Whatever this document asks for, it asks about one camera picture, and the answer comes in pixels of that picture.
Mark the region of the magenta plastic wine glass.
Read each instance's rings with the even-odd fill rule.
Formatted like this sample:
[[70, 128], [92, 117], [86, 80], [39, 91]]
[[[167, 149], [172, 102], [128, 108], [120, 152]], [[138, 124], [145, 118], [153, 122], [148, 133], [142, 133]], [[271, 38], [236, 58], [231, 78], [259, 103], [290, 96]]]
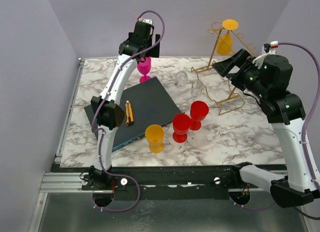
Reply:
[[140, 83], [143, 83], [151, 79], [151, 77], [148, 75], [149, 72], [151, 71], [151, 58], [150, 57], [141, 58], [141, 60], [137, 64], [137, 70], [139, 71], [140, 74], [142, 74], [142, 77], [139, 79]]

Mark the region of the gold wire glass rack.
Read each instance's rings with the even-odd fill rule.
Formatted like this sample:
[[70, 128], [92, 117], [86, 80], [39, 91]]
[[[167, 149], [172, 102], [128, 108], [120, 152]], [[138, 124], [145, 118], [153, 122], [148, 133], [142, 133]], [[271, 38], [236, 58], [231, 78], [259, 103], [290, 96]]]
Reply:
[[[222, 22], [214, 22], [214, 23], [212, 23], [211, 28], [208, 29], [208, 32], [210, 34], [217, 35], [217, 38], [216, 38], [215, 44], [213, 46], [208, 64], [203, 67], [199, 67], [199, 68], [194, 68], [194, 67], [191, 68], [191, 71], [194, 72], [196, 75], [199, 75], [200, 73], [203, 73], [203, 72], [211, 71], [213, 69], [212, 64], [215, 62], [213, 60], [213, 57], [214, 57], [214, 54], [217, 54], [217, 45], [218, 45], [219, 36], [222, 36], [226, 33], [226, 31], [224, 29], [222, 29]], [[234, 38], [238, 39], [241, 42], [241, 44], [249, 51], [250, 55], [254, 57], [255, 56], [254, 50], [256, 48], [255, 45], [253, 43], [248, 43], [248, 44], [244, 43], [243, 38], [245, 37], [245, 35], [242, 32], [236, 33], [235, 30], [233, 30], [233, 32], [230, 32], [232, 39], [234, 39]], [[233, 46], [232, 46], [232, 53], [228, 56], [231, 56], [234, 54], [235, 54], [235, 51], [233, 50]], [[219, 109], [219, 113], [218, 113], [219, 115], [223, 115], [223, 114], [226, 114], [226, 113], [229, 113], [232, 111], [239, 110], [246, 103], [244, 101], [243, 97], [239, 93], [235, 92], [236, 88], [231, 87], [230, 82], [228, 83], [228, 88], [230, 90], [228, 97], [223, 100], [217, 101], [209, 96], [208, 89], [207, 89], [207, 87], [205, 87], [206, 95], [209, 98], [209, 100], [213, 101], [215, 103], [215, 105], [217, 106], [217, 108]], [[233, 108], [233, 109], [230, 109], [227, 111], [223, 111], [222, 105], [224, 103], [230, 102], [230, 101], [233, 101], [236, 99], [240, 99], [242, 101], [241, 106], [238, 106], [236, 108]]]

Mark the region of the clear wine glass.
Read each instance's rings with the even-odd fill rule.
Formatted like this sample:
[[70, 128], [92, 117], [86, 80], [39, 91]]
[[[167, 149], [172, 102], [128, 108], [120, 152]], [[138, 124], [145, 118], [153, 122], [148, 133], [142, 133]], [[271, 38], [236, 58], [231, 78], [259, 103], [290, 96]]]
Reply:
[[193, 101], [196, 101], [198, 97], [202, 94], [204, 88], [204, 83], [200, 80], [195, 80], [191, 85], [191, 98]]
[[182, 89], [184, 89], [188, 84], [188, 75], [184, 71], [179, 71], [175, 75], [174, 86], [177, 88], [177, 94], [175, 96], [176, 100], [182, 100]]

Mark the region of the red plastic wine glass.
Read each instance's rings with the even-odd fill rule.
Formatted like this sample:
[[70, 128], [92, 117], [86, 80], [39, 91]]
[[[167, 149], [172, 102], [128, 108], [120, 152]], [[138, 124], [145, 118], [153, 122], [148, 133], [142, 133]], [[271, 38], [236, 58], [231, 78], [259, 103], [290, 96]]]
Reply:
[[172, 138], [177, 143], [184, 143], [188, 138], [188, 131], [191, 127], [191, 118], [184, 113], [177, 114], [172, 121], [173, 135]]

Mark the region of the yellow plastic wine glass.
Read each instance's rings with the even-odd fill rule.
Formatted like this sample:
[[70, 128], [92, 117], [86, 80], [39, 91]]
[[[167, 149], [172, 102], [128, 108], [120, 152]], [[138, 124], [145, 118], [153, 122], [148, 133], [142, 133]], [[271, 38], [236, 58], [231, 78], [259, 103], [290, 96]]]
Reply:
[[159, 154], [164, 149], [164, 129], [157, 124], [148, 126], [145, 130], [145, 137], [149, 144], [149, 150], [154, 154]]

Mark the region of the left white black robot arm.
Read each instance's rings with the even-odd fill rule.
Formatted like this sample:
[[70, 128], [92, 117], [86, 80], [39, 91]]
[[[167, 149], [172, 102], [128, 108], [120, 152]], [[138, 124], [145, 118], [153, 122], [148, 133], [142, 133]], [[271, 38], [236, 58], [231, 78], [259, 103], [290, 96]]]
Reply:
[[107, 85], [99, 96], [91, 98], [94, 112], [91, 129], [97, 134], [97, 149], [88, 177], [101, 190], [111, 183], [114, 139], [125, 118], [125, 111], [120, 107], [125, 85], [142, 58], [159, 57], [162, 36], [153, 32], [152, 19], [138, 19], [133, 32], [119, 46], [117, 62]]

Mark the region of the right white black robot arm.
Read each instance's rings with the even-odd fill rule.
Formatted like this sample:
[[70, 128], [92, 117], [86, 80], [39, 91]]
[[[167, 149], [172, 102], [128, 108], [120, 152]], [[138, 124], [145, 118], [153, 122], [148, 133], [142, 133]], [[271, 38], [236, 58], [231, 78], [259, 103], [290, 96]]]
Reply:
[[241, 188], [255, 185], [270, 193], [282, 208], [294, 208], [320, 197], [320, 172], [315, 164], [306, 133], [308, 120], [301, 99], [289, 92], [293, 66], [288, 59], [269, 52], [256, 58], [245, 49], [212, 67], [237, 89], [248, 90], [258, 99], [279, 142], [287, 175], [279, 175], [250, 162], [234, 165], [230, 183]]

